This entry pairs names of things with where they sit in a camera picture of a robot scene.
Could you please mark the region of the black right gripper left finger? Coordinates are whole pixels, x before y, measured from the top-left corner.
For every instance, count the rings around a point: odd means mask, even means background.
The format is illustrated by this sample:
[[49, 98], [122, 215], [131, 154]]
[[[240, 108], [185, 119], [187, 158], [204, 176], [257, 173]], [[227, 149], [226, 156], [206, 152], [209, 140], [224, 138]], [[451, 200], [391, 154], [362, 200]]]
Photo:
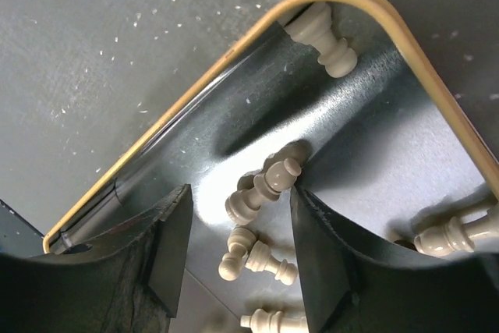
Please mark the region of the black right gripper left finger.
[[60, 254], [1, 255], [3, 332], [166, 332], [193, 220], [189, 185]]

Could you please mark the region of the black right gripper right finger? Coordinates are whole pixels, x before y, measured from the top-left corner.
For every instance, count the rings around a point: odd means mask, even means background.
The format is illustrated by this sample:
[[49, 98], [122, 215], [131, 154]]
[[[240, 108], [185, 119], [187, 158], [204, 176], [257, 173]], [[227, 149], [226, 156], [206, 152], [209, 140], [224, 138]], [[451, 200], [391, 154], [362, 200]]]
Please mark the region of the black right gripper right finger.
[[292, 230], [311, 332], [495, 332], [498, 256], [428, 257], [292, 189]]

